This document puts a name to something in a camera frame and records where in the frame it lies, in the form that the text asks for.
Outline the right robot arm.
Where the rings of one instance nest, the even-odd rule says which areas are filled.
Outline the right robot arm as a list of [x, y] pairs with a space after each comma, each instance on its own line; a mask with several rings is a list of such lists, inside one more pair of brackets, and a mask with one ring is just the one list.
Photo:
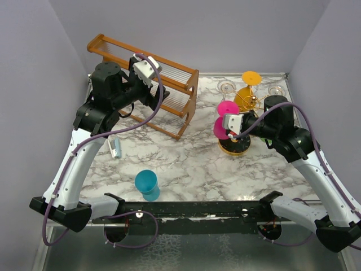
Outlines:
[[300, 172], [324, 206], [318, 210], [274, 191], [260, 200], [260, 216], [266, 221], [289, 219], [314, 233], [330, 251], [340, 252], [360, 238], [360, 203], [327, 163], [312, 127], [295, 126], [296, 108], [283, 96], [269, 96], [261, 116], [238, 113], [231, 131], [235, 138], [249, 134], [264, 138], [268, 148]]

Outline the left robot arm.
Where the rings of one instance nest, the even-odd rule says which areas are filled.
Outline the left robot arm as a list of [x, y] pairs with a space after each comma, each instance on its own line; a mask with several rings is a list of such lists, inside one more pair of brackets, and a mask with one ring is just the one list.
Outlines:
[[44, 216], [43, 224], [53, 220], [73, 232], [81, 231], [93, 219], [106, 216], [117, 223], [124, 218], [121, 200], [114, 195], [81, 200], [80, 192], [93, 160], [122, 117], [119, 111], [140, 101], [153, 113], [133, 128], [152, 120], [169, 95], [161, 81], [151, 94], [154, 79], [160, 80], [161, 65], [141, 53], [130, 58], [125, 73], [113, 61], [102, 62], [90, 76], [91, 92], [77, 110], [68, 149], [59, 170], [42, 196], [30, 201], [30, 208]]

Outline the yellow plastic wine glass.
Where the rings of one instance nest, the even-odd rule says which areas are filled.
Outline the yellow plastic wine glass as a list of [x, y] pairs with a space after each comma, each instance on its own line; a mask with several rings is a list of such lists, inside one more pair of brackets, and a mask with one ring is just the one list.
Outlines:
[[236, 92], [234, 102], [240, 112], [245, 112], [252, 110], [258, 102], [258, 98], [253, 94], [252, 87], [259, 85], [262, 77], [255, 71], [247, 71], [243, 73], [241, 78], [246, 86]]

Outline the pink plastic wine glass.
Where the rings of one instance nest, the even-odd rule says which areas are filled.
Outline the pink plastic wine glass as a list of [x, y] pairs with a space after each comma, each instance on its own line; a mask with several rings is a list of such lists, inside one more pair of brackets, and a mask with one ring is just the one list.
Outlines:
[[238, 113], [239, 113], [239, 107], [235, 102], [231, 100], [224, 100], [220, 102], [220, 104], [217, 106], [218, 117], [213, 126], [213, 133], [218, 139], [224, 140], [228, 138], [228, 136], [226, 135], [226, 130], [222, 126], [223, 117], [225, 116], [225, 114], [238, 114]]

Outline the clear wine glass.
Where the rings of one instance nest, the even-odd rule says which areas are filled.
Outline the clear wine glass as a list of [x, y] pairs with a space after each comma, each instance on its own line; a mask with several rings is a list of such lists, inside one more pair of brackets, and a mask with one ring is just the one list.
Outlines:
[[223, 102], [224, 100], [226, 100], [226, 96], [228, 94], [232, 94], [235, 92], [236, 85], [231, 80], [221, 80], [217, 85], [217, 89], [220, 93], [223, 94], [222, 100], [221, 100]]
[[268, 87], [269, 95], [285, 96], [285, 89], [280, 85], [271, 85]]

